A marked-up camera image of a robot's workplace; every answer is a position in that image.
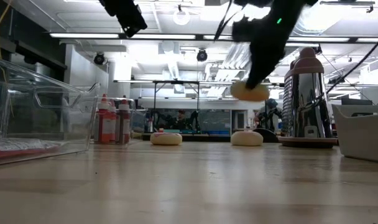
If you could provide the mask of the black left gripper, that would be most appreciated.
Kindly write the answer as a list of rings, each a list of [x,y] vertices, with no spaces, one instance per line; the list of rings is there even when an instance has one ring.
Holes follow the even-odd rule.
[[[139,5],[133,0],[99,0],[111,17],[116,17],[127,37],[132,37],[140,30],[146,30],[147,24],[142,17]]]

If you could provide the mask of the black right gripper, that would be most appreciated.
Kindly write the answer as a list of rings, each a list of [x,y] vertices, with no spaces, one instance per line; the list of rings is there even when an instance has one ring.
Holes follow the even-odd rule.
[[[305,6],[318,0],[274,0],[270,11],[258,20],[253,42],[250,44],[251,70],[246,88],[254,89],[284,58],[285,44]]]

